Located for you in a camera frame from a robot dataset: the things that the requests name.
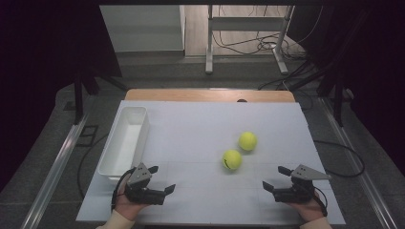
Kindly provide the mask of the white metal desk frame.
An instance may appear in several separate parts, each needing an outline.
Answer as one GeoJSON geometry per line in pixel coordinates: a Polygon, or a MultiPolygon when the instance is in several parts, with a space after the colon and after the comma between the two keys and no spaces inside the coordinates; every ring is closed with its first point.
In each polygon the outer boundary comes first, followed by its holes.
{"type": "Polygon", "coordinates": [[[272,53],[281,74],[287,74],[288,68],[282,57],[282,44],[287,33],[293,6],[287,6],[283,17],[214,17],[213,6],[208,6],[208,37],[205,53],[205,72],[213,73],[213,32],[214,31],[276,31],[279,37],[271,45],[272,53]]]}

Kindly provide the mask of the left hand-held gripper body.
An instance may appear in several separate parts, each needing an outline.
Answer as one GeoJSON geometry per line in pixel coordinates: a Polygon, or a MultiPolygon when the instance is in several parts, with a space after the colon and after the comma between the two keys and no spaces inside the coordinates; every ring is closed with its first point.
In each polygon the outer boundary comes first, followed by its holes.
{"type": "Polygon", "coordinates": [[[152,190],[147,187],[152,175],[144,163],[140,163],[125,184],[124,195],[134,203],[163,205],[166,194],[164,191],[152,190]]]}

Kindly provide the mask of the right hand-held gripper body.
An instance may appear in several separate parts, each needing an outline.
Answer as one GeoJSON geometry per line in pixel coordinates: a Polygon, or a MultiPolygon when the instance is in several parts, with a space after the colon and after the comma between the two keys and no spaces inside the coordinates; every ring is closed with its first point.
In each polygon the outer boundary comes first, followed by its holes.
{"type": "Polygon", "coordinates": [[[289,188],[274,189],[272,192],[276,202],[307,203],[314,196],[313,182],[331,179],[331,176],[303,164],[291,171],[292,185],[289,188]]]}

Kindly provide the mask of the dark curtain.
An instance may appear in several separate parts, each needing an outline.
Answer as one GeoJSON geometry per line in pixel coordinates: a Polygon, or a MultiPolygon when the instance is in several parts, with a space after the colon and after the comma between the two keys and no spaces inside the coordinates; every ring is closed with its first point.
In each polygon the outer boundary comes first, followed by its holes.
{"type": "Polygon", "coordinates": [[[405,174],[405,0],[298,0],[318,93],[353,94],[351,108],[405,174]]]}
{"type": "Polygon", "coordinates": [[[53,111],[82,78],[121,76],[101,0],[0,0],[0,192],[53,111]]]}

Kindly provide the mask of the white board sheet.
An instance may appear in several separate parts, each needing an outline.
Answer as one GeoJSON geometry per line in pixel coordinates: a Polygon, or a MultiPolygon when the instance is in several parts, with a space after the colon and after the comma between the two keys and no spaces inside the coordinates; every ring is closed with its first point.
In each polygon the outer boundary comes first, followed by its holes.
{"type": "Polygon", "coordinates": [[[151,206],[140,224],[176,226],[284,226],[299,224],[289,206],[278,203],[262,182],[287,188],[278,167],[303,164],[317,171],[322,162],[297,103],[141,102],[150,129],[142,162],[159,166],[149,184],[175,184],[163,205],[151,206]],[[238,145],[241,133],[257,136],[253,151],[238,145]],[[242,156],[237,170],[222,164],[225,151],[242,156]]]}

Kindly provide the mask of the white cabinet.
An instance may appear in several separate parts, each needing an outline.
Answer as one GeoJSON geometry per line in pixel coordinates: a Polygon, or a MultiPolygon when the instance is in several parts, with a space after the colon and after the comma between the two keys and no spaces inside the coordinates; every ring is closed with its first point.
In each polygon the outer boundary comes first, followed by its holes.
{"type": "Polygon", "coordinates": [[[182,5],[101,6],[115,52],[180,52],[184,50],[182,5]]]}

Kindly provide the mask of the white plastic bin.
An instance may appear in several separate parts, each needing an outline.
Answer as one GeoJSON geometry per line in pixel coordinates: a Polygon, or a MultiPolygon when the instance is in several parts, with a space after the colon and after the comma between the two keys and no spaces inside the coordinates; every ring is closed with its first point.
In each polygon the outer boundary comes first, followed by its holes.
{"type": "Polygon", "coordinates": [[[97,172],[110,183],[116,184],[126,171],[138,166],[149,127],[146,108],[119,108],[97,165],[97,172]]]}

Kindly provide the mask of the aluminium floor rail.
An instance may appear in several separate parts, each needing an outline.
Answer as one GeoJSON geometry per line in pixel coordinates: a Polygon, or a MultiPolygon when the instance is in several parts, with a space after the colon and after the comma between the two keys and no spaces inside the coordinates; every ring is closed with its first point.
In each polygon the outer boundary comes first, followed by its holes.
{"type": "Polygon", "coordinates": [[[20,229],[36,229],[42,219],[47,206],[53,196],[53,192],[65,170],[67,162],[79,139],[79,136],[87,122],[88,114],[82,116],[68,132],[54,162],[47,174],[32,206],[26,215],[20,229]]]}
{"type": "MultiPolygon", "coordinates": [[[[340,127],[332,116],[332,105],[330,104],[330,102],[325,97],[318,98],[318,102],[323,108],[330,125],[337,135],[339,143],[353,150],[354,147],[345,129],[343,127],[340,127]]],[[[359,182],[361,183],[363,191],[368,198],[382,228],[399,229],[399,224],[394,218],[394,215],[389,209],[386,201],[377,190],[377,187],[373,183],[373,180],[371,179],[369,173],[366,171],[366,167],[361,165],[360,157],[356,156],[351,151],[348,151],[347,158],[355,172],[361,173],[361,175],[358,176],[359,182]]]]}

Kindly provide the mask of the plain yellow tennis ball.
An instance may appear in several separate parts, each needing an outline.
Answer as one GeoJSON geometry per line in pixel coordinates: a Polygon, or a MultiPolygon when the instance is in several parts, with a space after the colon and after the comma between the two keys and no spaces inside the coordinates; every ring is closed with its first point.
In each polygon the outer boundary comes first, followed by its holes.
{"type": "Polygon", "coordinates": [[[238,139],[238,145],[245,151],[253,151],[257,142],[257,136],[252,132],[243,132],[238,139]]]}

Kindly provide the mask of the person's right hand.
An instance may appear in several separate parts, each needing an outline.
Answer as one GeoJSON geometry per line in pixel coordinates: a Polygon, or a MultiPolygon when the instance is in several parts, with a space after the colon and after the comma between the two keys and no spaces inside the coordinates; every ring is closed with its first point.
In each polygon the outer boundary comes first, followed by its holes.
{"type": "Polygon", "coordinates": [[[295,209],[304,222],[311,222],[324,216],[321,205],[314,198],[307,203],[289,203],[288,206],[295,209]]]}

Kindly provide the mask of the person's left hand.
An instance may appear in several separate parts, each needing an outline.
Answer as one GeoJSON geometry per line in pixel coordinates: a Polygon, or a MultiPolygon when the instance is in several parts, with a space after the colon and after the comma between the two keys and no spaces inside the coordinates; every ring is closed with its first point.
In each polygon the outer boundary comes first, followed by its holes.
{"type": "Polygon", "coordinates": [[[125,182],[122,181],[118,187],[117,193],[115,194],[115,204],[114,210],[121,214],[124,218],[135,221],[139,213],[146,207],[148,204],[139,204],[131,202],[125,195],[125,182]]]}

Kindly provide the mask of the tennis ball with black mark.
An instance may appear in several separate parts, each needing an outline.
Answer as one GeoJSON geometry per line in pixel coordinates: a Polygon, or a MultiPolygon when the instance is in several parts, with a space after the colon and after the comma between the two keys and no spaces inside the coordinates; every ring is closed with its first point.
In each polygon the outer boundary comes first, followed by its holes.
{"type": "Polygon", "coordinates": [[[227,150],[222,157],[222,164],[228,170],[237,170],[242,164],[242,156],[236,150],[227,150]]]}

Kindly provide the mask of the black metal stand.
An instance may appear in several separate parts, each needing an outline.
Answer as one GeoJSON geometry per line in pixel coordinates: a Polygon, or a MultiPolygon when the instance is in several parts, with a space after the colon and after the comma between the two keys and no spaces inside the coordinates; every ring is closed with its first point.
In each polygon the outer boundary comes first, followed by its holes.
{"type": "Polygon", "coordinates": [[[331,91],[334,91],[334,98],[332,99],[332,116],[340,127],[343,127],[342,121],[342,104],[344,101],[344,74],[339,68],[339,64],[335,61],[330,62],[324,68],[318,70],[299,82],[288,87],[290,92],[294,92],[301,87],[309,84],[310,82],[322,77],[322,80],[317,88],[317,94],[321,97],[328,96],[331,91]]]}
{"type": "Polygon", "coordinates": [[[84,105],[82,88],[90,95],[97,95],[100,88],[96,82],[96,78],[99,77],[111,85],[127,92],[129,88],[124,84],[118,82],[112,76],[101,72],[95,67],[81,68],[75,73],[74,88],[75,88],[75,122],[77,125],[84,118],[84,105]]]}

